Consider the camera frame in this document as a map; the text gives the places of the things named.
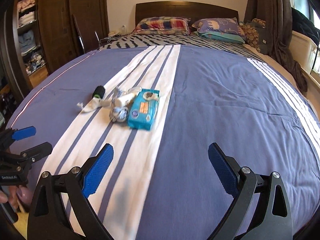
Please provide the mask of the person left hand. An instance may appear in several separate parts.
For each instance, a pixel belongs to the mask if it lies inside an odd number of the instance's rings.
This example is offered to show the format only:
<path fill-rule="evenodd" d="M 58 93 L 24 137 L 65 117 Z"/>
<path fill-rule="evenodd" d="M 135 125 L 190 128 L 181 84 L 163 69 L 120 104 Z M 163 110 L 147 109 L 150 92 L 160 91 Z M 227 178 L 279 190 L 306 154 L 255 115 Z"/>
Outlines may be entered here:
<path fill-rule="evenodd" d="M 14 210 L 18 208 L 17 186 L 5 186 L 1 190 L 1 204 L 9 203 Z"/>

